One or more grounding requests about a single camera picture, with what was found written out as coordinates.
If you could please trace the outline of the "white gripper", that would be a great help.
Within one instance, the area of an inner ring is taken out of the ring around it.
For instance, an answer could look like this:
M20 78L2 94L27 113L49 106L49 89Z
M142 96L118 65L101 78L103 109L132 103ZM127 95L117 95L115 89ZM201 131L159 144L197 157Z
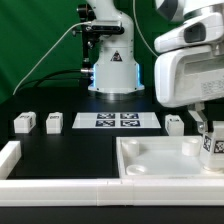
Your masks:
M157 101L169 108L188 105L204 134L208 120L203 101L224 97L224 55L214 56L209 45L164 53L156 60L154 80Z

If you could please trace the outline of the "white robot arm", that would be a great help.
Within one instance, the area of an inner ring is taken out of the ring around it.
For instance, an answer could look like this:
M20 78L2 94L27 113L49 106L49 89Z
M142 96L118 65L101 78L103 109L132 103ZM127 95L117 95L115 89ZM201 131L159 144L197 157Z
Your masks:
M90 93L109 100L141 92L139 65L133 56L137 19L117 10L114 0L86 0L80 10L92 17L84 27L85 47L101 45L99 58L85 72ZM223 98L224 0L155 0L158 13L181 25L154 41L157 101L164 107L187 106L198 131L209 131L205 101Z

